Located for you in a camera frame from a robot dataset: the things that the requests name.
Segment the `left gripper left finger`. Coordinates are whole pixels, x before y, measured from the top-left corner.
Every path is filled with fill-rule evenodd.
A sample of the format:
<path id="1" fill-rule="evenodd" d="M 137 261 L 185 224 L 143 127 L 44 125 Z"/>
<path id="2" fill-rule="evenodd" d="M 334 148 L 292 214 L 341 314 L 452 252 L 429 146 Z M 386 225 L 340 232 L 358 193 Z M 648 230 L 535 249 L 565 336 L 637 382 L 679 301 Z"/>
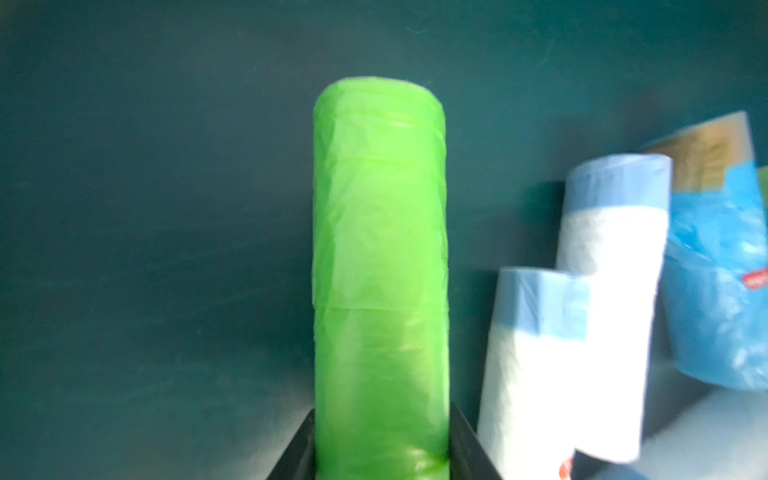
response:
<path id="1" fill-rule="evenodd" d="M 316 418 L 310 410 L 273 467 L 268 480 L 316 479 Z"/>

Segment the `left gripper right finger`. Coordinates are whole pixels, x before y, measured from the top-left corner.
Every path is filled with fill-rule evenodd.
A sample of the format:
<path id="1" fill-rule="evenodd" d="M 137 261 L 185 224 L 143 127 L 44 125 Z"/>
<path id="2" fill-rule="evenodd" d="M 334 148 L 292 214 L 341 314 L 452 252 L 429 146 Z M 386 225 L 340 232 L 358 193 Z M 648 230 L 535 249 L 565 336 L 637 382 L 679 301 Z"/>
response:
<path id="1" fill-rule="evenodd" d="M 501 480 L 476 433 L 455 403 L 450 404 L 449 456 L 451 480 Z"/>

